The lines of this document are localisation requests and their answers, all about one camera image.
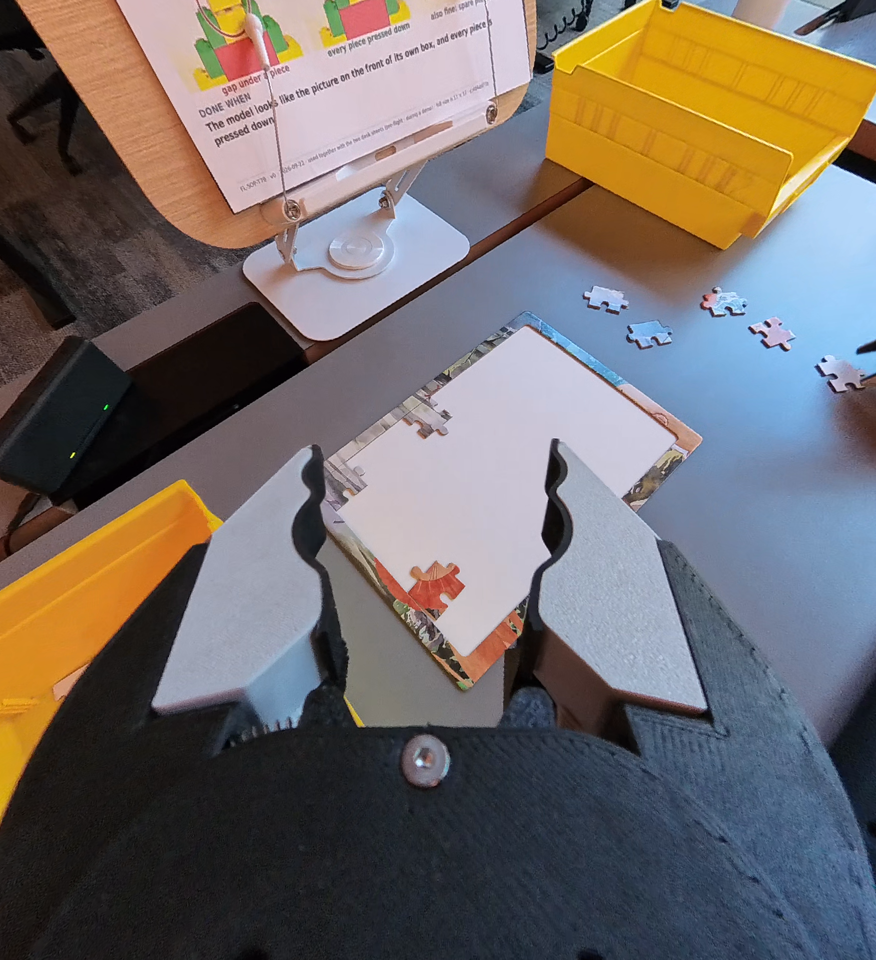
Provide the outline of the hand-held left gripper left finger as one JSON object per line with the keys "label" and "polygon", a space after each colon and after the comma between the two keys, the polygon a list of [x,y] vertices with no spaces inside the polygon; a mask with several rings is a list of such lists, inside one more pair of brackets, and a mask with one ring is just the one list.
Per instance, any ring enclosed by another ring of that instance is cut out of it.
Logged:
{"label": "hand-held left gripper left finger", "polygon": [[344,690],[347,646],[329,576],[324,457],[296,453],[212,536],[157,686],[159,714],[238,702],[299,724],[321,684]]}

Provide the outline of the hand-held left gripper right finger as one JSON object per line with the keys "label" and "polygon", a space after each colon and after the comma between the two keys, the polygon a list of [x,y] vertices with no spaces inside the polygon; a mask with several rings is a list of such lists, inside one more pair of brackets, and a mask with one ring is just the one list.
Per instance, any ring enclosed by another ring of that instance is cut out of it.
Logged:
{"label": "hand-held left gripper right finger", "polygon": [[528,595],[524,688],[544,691],[558,726],[589,735],[623,705],[705,715],[656,534],[557,438],[545,477],[549,555]]}

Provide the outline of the pale pink puzzle piece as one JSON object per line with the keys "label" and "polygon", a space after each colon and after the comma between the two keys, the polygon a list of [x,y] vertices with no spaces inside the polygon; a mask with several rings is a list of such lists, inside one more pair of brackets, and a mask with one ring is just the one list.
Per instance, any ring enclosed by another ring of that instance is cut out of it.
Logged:
{"label": "pale pink puzzle piece", "polygon": [[864,371],[853,366],[847,360],[826,355],[815,365],[815,368],[818,374],[825,378],[829,389],[835,394],[864,389]]}

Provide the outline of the red fan puzzle piece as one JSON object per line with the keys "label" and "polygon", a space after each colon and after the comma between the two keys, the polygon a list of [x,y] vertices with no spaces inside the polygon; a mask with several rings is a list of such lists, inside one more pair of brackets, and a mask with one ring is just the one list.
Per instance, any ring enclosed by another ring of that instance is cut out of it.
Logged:
{"label": "red fan puzzle piece", "polygon": [[432,618],[440,617],[447,610],[447,602],[455,600],[465,588],[455,563],[443,565],[434,561],[426,570],[415,565],[410,573],[415,581],[408,591],[411,606]]}

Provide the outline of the puzzle frame board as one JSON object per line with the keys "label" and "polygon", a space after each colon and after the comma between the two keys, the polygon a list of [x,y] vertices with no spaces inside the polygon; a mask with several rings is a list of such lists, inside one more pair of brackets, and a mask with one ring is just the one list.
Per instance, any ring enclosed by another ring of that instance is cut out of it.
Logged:
{"label": "puzzle frame board", "polygon": [[[400,402],[329,456],[363,469],[367,486],[340,510],[325,500],[324,522],[451,682],[469,690],[523,627],[546,553],[552,439],[638,510],[702,438],[529,312],[418,391],[451,414],[447,435],[421,438]],[[408,596],[411,568],[433,562],[456,564],[465,585],[437,618]]]}

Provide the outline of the yellow plastic bin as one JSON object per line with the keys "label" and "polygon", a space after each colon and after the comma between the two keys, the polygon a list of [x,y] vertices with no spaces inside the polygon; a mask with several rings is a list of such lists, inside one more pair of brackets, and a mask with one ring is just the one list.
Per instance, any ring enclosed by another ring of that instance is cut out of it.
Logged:
{"label": "yellow plastic bin", "polygon": [[545,156],[727,249],[854,137],[876,65],[691,4],[640,2],[554,55]]}
{"label": "yellow plastic bin", "polygon": [[52,685],[91,662],[222,523],[178,481],[0,591],[0,822],[62,701]]}

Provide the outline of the grey striped puzzle piece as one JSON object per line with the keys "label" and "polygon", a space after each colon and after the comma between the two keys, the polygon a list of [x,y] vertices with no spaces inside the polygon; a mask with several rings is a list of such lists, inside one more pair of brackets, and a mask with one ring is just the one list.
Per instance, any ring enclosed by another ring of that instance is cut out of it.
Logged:
{"label": "grey striped puzzle piece", "polygon": [[333,510],[340,510],[367,486],[363,474],[362,468],[352,468],[337,454],[324,460],[325,500]]}

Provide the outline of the grey brown puzzle piece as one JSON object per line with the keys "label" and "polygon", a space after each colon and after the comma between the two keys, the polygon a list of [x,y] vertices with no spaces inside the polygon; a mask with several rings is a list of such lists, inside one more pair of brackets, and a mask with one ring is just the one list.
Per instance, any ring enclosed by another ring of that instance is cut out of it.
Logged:
{"label": "grey brown puzzle piece", "polygon": [[431,396],[422,390],[416,391],[402,402],[399,410],[406,424],[418,426],[418,433],[423,439],[432,434],[446,436],[448,433],[447,423],[451,419],[451,414],[446,410],[438,409]]}

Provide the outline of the black power adapter box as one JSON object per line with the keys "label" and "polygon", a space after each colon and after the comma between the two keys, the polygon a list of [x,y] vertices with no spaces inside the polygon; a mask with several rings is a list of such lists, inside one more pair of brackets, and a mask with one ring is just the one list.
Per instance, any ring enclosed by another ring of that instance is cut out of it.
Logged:
{"label": "black power adapter box", "polygon": [[66,337],[0,419],[0,480],[54,494],[131,388],[94,343]]}

